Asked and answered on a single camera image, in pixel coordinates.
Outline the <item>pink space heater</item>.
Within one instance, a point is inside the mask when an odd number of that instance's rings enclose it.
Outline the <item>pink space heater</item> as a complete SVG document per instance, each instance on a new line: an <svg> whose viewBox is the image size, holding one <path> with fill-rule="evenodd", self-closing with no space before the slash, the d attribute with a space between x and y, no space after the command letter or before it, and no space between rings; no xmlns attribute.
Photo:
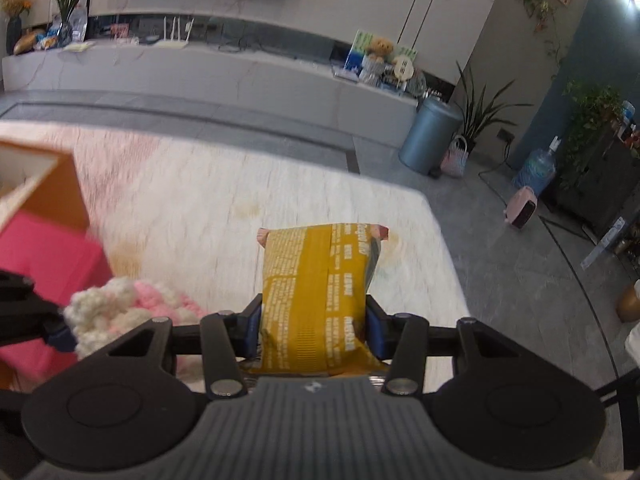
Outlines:
<svg viewBox="0 0 640 480"><path fill-rule="evenodd" d="M523 229L537 209L537 196L529 186L523 186L506 204L504 221L515 229Z"/></svg>

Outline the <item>orange cardboard box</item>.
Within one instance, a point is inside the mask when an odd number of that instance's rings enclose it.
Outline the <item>orange cardboard box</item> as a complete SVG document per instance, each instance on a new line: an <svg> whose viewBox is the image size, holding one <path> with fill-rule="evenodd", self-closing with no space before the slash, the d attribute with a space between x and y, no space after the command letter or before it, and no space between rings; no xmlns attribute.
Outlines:
<svg viewBox="0 0 640 480"><path fill-rule="evenodd" d="M1 227L18 212L88 230L89 214L70 151L1 142Z"/></svg>

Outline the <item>blue water bottle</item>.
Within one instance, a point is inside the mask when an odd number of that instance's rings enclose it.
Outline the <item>blue water bottle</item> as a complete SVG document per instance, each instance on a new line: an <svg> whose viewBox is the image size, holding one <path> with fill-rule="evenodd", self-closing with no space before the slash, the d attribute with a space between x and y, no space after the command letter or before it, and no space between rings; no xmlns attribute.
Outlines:
<svg viewBox="0 0 640 480"><path fill-rule="evenodd" d="M538 150L532 151L512 179L512 184L518 190L530 188L536 197L541 196L541 193L555 176L555 155L560 144L561 139L555 136L548 148L538 148Z"/></svg>

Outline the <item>blue-grey trash bin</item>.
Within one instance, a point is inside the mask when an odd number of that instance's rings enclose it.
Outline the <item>blue-grey trash bin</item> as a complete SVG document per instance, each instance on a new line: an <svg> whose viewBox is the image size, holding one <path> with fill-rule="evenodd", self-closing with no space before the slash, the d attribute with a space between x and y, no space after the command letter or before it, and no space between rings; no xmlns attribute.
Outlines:
<svg viewBox="0 0 640 480"><path fill-rule="evenodd" d="M462 122L463 115L456 106L427 98L402 144L399 160L418 174L428 176L440 166Z"/></svg>

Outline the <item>yellow dried flower vase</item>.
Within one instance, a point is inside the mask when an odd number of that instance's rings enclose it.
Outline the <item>yellow dried flower vase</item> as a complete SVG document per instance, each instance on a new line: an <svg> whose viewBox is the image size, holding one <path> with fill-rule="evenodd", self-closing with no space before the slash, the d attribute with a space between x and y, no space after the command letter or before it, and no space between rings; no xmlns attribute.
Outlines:
<svg viewBox="0 0 640 480"><path fill-rule="evenodd" d="M29 14L32 0L1 0L1 10L8 17L6 24L6 53L12 55L22 36L22 15Z"/></svg>

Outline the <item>yellow snack packet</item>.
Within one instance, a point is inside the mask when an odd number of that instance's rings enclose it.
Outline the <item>yellow snack packet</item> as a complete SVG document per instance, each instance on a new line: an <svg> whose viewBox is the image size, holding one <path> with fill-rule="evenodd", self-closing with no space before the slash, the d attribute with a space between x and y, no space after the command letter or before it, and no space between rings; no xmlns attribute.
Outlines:
<svg viewBox="0 0 640 480"><path fill-rule="evenodd" d="M388 229L333 223L260 229L264 250L257 376L370 375L386 369L366 343L366 296Z"/></svg>

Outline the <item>pink white knitted hat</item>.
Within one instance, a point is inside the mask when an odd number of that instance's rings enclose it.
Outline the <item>pink white knitted hat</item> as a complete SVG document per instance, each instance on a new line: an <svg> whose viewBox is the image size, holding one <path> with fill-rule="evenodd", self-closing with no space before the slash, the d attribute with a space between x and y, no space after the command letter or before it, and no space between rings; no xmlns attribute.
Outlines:
<svg viewBox="0 0 640 480"><path fill-rule="evenodd" d="M85 359L152 318L175 326L196 325L207 312L183 292L160 282L112 278L101 287L76 292L63 310L75 339L78 359Z"/></svg>

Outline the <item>potted green plant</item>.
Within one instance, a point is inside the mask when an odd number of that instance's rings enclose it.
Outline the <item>potted green plant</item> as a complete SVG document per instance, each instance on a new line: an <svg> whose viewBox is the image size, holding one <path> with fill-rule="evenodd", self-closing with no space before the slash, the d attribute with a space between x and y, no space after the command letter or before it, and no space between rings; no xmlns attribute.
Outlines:
<svg viewBox="0 0 640 480"><path fill-rule="evenodd" d="M452 104L462 114L462 123L458 136L464 140L465 147L471 153L477 139L490 126L515 126L515 122L505 118L503 114L511 108L529 108L532 103L511 102L504 95L514 85L514 80L507 82L494 94L487 93L487 86L477 87L472 70L462 70L457 63L459 75L458 86L452 97Z"/></svg>

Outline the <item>white lace tablecloth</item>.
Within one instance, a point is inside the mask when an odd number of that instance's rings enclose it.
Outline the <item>white lace tablecloth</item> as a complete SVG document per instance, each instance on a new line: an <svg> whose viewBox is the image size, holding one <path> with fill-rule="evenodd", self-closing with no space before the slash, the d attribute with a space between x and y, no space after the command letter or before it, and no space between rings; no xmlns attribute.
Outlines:
<svg viewBox="0 0 640 480"><path fill-rule="evenodd" d="M1 136L78 163L113 271L64 301L80 358L154 316L190 324L262 295L251 373L374 372L367 296L434 325L469 312L431 207L408 188L138 132L11 122Z"/></svg>

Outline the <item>dark cabinet with plants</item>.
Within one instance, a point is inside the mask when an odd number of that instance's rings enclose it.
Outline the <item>dark cabinet with plants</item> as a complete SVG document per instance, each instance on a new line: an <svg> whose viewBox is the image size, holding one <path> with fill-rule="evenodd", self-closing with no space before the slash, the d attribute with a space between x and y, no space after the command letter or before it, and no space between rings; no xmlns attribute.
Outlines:
<svg viewBox="0 0 640 480"><path fill-rule="evenodd" d="M564 94L572 102L570 122L542 199L601 236L639 183L638 108L603 84L572 80Z"/></svg>

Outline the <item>long grey TV cabinet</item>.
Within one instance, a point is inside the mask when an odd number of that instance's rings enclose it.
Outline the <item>long grey TV cabinet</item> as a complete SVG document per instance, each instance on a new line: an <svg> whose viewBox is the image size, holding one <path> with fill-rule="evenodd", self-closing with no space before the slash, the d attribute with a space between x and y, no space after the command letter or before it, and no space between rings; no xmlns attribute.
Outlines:
<svg viewBox="0 0 640 480"><path fill-rule="evenodd" d="M337 78L330 66L262 51L191 42L181 48L96 40L7 56L8 91L107 91L233 106L361 136L394 148L416 118L416 100Z"/></svg>

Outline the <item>pastel woven handbag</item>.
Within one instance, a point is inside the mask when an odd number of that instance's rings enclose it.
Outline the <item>pastel woven handbag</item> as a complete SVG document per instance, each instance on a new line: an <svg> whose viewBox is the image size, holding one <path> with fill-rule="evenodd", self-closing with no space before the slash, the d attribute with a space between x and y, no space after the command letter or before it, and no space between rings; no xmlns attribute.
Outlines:
<svg viewBox="0 0 640 480"><path fill-rule="evenodd" d="M468 142L464 136L455 136L440 163L440 170L448 177L462 178L468 158Z"/></svg>

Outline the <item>teddy bear gift display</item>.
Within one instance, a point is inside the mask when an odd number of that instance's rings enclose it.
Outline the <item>teddy bear gift display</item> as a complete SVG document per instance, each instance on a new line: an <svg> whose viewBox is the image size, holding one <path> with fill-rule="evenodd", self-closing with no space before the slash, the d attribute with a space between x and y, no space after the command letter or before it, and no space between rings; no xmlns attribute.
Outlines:
<svg viewBox="0 0 640 480"><path fill-rule="evenodd" d="M416 66L418 51L358 29L346 60L332 65L332 74L355 84L421 99L426 77Z"/></svg>

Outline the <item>red cardboard box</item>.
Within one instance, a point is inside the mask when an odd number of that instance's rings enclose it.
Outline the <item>red cardboard box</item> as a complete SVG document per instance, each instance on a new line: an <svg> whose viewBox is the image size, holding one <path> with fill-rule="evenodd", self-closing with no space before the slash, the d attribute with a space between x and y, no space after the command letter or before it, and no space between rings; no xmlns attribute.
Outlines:
<svg viewBox="0 0 640 480"><path fill-rule="evenodd" d="M101 287L113 277L97 240L24 211L14 214L1 231L1 267L31 278L35 292L60 307L68 306L75 292ZM77 358L33 340L3 347L1 361L19 378L37 385Z"/></svg>

